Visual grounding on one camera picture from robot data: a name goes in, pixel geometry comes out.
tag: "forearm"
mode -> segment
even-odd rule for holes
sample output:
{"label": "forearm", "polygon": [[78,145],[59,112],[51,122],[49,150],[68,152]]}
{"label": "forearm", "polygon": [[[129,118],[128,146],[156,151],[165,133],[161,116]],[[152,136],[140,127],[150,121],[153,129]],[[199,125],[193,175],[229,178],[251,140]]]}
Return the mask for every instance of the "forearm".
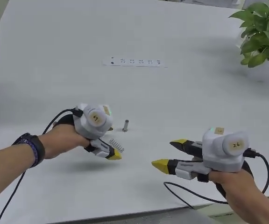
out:
{"label": "forearm", "polygon": [[0,193],[35,161],[32,148],[27,144],[0,150]]}
{"label": "forearm", "polygon": [[231,208],[250,224],[269,224],[269,199],[259,189],[250,192],[229,192]]}

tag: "bracelet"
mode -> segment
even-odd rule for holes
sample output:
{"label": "bracelet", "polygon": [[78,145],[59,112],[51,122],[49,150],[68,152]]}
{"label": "bracelet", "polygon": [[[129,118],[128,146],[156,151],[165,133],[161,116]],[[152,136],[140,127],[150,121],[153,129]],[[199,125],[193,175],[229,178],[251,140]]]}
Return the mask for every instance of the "bracelet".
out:
{"label": "bracelet", "polygon": [[37,166],[39,163],[43,161],[45,157],[45,148],[44,145],[39,140],[38,136],[25,133],[22,136],[20,136],[12,145],[17,144],[28,144],[32,148],[35,157],[35,162],[31,166],[31,168]]}
{"label": "bracelet", "polygon": [[28,144],[32,148],[34,156],[35,156],[35,162],[30,168],[37,166],[38,165],[38,151],[35,145],[27,139],[22,139],[17,144]]}

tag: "purple bracelet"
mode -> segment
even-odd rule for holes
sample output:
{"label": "purple bracelet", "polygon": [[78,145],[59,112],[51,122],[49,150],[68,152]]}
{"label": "purple bracelet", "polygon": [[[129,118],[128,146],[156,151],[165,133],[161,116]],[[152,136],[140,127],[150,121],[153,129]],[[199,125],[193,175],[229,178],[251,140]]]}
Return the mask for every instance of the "purple bracelet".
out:
{"label": "purple bracelet", "polygon": [[34,144],[26,139],[20,140],[18,142],[18,144],[28,144],[32,148],[34,156],[35,156],[35,162],[33,163],[33,165],[30,168],[37,166],[38,165],[38,151],[37,151],[36,147],[34,146]]}

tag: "small metal part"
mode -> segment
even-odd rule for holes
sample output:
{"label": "small metal part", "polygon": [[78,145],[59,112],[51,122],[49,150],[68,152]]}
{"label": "small metal part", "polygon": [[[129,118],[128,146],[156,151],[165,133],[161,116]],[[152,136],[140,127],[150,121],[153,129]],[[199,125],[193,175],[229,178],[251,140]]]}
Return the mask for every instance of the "small metal part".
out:
{"label": "small metal part", "polygon": [[129,120],[125,120],[124,127],[122,129],[123,132],[127,132]]}
{"label": "small metal part", "polygon": [[124,148],[122,147],[122,145],[119,142],[117,142],[115,139],[109,140],[108,144],[112,146],[113,148],[117,149],[120,153],[124,151]]}

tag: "black strap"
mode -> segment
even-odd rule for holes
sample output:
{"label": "black strap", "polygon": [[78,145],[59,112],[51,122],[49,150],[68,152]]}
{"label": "black strap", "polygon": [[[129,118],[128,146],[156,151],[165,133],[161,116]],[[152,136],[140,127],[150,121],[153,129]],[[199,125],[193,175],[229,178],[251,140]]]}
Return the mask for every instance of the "black strap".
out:
{"label": "black strap", "polygon": [[55,125],[72,125],[74,126],[74,120],[73,120],[73,115],[72,114],[67,114],[63,116]]}
{"label": "black strap", "polygon": [[27,141],[31,142],[33,146],[36,148],[37,154],[38,154],[38,162],[34,164],[32,167],[37,166],[39,163],[41,163],[45,158],[45,148],[42,142],[39,140],[37,135],[31,135],[30,133],[25,133],[22,136],[20,136],[12,145],[17,145],[21,143],[23,139],[26,139]]}

